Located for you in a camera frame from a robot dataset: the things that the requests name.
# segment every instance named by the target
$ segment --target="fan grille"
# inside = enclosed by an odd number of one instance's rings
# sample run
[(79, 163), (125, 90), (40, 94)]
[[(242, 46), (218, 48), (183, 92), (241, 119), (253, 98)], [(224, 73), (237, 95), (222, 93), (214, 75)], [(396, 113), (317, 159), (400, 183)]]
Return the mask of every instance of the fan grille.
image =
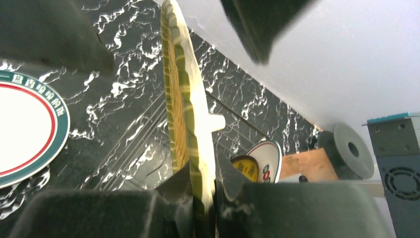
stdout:
[[(405, 177), (405, 181), (409, 181), (411, 179), (414, 182), (413, 184), (415, 187), (412, 187), (410, 191), (407, 191), (405, 186), (396, 182), (396, 180), (401, 177)], [(385, 174), (384, 183), (386, 189), (400, 199), (407, 201), (420, 200), (420, 174), (410, 168), (397, 167), (390, 169)]]

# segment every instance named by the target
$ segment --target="white plate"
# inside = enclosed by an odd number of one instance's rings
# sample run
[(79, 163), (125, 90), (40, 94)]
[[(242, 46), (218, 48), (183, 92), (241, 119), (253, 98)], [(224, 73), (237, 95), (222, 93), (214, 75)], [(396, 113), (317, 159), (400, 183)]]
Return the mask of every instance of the white plate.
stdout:
[(0, 188), (40, 171), (70, 129), (64, 100), (37, 79), (0, 70)]
[(248, 153), (259, 165), (257, 182), (276, 183), (280, 178), (281, 152), (277, 141), (264, 141), (254, 146)]

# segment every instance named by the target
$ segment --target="wooden block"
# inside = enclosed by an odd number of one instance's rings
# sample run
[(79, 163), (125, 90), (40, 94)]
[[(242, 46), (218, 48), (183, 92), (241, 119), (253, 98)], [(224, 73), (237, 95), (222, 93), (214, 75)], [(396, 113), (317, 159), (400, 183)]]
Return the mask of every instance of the wooden block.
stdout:
[(309, 182), (337, 181), (338, 176), (323, 148), (283, 156), (280, 179), (302, 174)]

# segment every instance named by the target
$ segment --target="white wall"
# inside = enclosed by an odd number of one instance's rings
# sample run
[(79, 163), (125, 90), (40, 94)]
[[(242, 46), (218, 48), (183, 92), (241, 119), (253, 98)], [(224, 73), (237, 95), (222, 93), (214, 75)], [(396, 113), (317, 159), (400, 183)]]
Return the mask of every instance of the white wall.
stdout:
[(420, 111), (418, 0), (320, 0), (268, 66), (251, 62), (219, 0), (178, 3), (191, 29), (322, 129), (345, 122), (371, 148), (368, 119)]

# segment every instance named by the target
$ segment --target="spool hole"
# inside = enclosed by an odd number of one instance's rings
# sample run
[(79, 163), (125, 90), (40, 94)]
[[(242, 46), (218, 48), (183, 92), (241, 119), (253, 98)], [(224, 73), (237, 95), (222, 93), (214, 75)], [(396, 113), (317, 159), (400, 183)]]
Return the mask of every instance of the spool hole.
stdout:
[(359, 150), (352, 142), (349, 142), (349, 150), (352, 152), (354, 157), (359, 157)]

